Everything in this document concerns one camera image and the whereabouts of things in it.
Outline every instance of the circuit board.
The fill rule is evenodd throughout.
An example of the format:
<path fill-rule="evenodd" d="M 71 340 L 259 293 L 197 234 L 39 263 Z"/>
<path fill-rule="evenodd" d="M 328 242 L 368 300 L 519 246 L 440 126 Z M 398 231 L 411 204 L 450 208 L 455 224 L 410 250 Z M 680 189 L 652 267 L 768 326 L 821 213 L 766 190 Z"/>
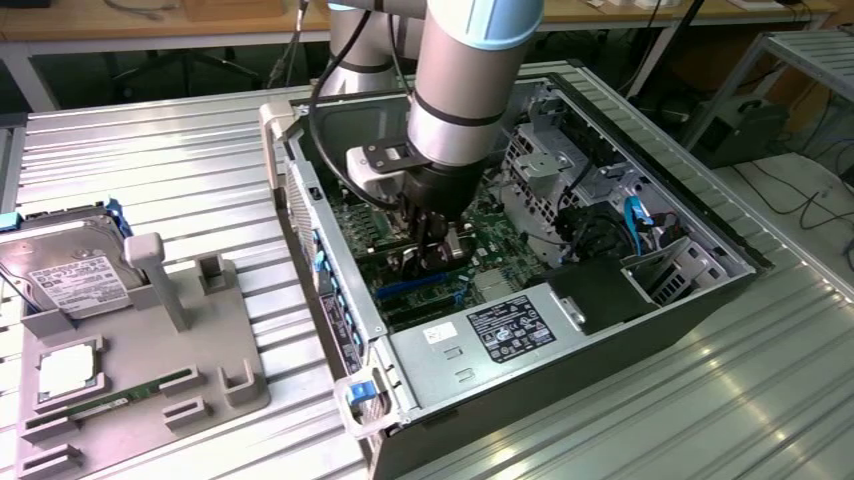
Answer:
<path fill-rule="evenodd" d="M 410 242 L 408 237 L 396 227 L 396 213 L 383 212 L 365 203 L 333 203 L 332 210 L 380 315 L 392 331 L 411 328 L 487 301 L 484 292 L 475 285 L 479 274 L 500 272 L 504 288 L 516 292 L 524 288 L 527 280 L 546 270 L 495 197 L 482 191 L 463 215 L 476 242 L 470 264 L 443 274 L 434 283 L 376 299 L 377 290 L 394 284 L 396 279 L 390 275 L 384 258 L 373 252 Z"/>

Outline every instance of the barcode label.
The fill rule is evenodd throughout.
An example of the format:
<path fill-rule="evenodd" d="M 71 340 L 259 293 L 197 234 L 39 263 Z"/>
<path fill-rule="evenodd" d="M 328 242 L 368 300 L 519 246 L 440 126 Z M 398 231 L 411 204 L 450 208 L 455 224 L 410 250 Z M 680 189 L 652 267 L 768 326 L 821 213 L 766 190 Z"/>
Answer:
<path fill-rule="evenodd" d="M 45 268 L 29 272 L 29 276 L 56 307 L 67 313 L 125 299 L 128 296 L 107 257 L 95 257 Z"/>

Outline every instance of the metal workbench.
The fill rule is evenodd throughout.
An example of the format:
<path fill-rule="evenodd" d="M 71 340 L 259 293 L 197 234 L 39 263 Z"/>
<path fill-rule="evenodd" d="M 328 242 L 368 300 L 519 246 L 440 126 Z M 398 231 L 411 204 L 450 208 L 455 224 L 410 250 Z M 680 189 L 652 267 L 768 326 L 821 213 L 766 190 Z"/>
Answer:
<path fill-rule="evenodd" d="M 851 289 L 731 198 L 678 144 L 583 69 L 558 71 L 776 264 L 670 349 L 408 478 L 851 478 Z M 96 200 L 160 231 L 169 268 L 208 251 L 239 267 L 272 404 L 96 476 L 364 478 L 265 190 L 256 108 L 239 94 L 33 115 L 17 192 L 27 212 Z M 0 478 L 13 478 L 20 326 L 0 333 Z"/>
<path fill-rule="evenodd" d="M 684 133 L 682 144 L 690 150 L 711 124 L 720 106 L 744 83 L 762 56 L 768 53 L 783 65 L 795 67 L 818 83 L 854 102 L 854 31 L 821 30 L 759 34 L 738 61 L 732 72 L 718 89 Z M 759 85 L 763 94 L 770 84 Z"/>

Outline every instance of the warning label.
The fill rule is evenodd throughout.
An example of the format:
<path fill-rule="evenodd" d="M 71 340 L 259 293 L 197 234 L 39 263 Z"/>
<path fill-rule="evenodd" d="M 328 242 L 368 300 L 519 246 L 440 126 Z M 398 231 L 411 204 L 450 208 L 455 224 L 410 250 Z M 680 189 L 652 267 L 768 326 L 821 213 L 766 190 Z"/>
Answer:
<path fill-rule="evenodd" d="M 555 341 L 526 295 L 468 314 L 468 321 L 496 363 Z"/>
<path fill-rule="evenodd" d="M 127 298 L 128 292 L 107 257 L 29 272 L 56 307 L 67 313 Z"/>

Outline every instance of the robotic arm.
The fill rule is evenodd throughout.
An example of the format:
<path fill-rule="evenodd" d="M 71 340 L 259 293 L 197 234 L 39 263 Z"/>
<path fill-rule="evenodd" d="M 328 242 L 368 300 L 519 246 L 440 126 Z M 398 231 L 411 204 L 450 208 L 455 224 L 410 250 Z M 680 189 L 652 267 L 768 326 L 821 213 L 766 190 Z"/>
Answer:
<path fill-rule="evenodd" d="M 412 38 L 422 36 L 407 135 L 351 149 L 347 170 L 363 193 L 398 205 L 418 245 L 404 259 L 414 275 L 458 268 L 471 256 L 458 236 L 462 213 L 475 197 L 544 0 L 336 2 L 335 55 L 352 37 L 356 15 L 364 15 L 353 8 L 371 9 L 373 17 L 351 42 L 329 76 L 335 80 L 337 75 L 337 81 L 324 85 L 324 94 L 394 85 L 386 15 L 414 17 L 400 18 L 395 32 L 399 51 L 412 50 Z M 377 14 L 377 5 L 388 13 Z"/>

